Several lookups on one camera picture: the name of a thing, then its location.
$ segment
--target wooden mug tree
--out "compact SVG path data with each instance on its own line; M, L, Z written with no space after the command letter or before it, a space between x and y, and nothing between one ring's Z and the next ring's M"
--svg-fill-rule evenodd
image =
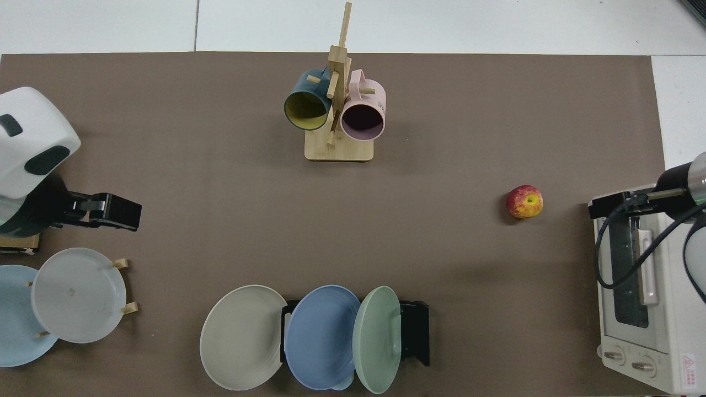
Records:
M346 3L338 45L332 45L328 52L328 72L330 85L326 97L331 99L331 109L326 123L316 130L306 131L304 136L304 156L312 161L370 161L373 158L373 141L357 141L341 130L340 117L348 95L348 78L351 59L346 49L348 21L351 3ZM317 83L316 77L309 80ZM361 89L361 93L374 94L374 88Z

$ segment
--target warning label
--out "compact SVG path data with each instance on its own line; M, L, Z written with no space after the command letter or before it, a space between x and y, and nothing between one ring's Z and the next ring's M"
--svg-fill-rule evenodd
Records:
M685 389L696 389L696 357L693 354L681 355L682 382Z

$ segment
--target teal mug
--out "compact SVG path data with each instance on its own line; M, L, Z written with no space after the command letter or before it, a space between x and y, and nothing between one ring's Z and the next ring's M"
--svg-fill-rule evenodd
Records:
M305 71L285 100L285 115L297 128L319 129L328 118L331 100L326 97L330 77L328 68Z

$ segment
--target pink mug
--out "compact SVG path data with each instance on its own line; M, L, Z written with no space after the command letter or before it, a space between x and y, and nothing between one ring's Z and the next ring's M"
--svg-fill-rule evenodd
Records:
M385 130L385 88L366 80L361 69L351 72L349 96L341 111L341 129L357 141L370 141Z

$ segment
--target green plate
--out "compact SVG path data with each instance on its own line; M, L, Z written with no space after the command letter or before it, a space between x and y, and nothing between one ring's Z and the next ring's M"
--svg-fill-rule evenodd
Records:
M401 333L395 291L386 285L377 287L363 300L353 327L355 371L370 392L385 393L395 380L402 356Z

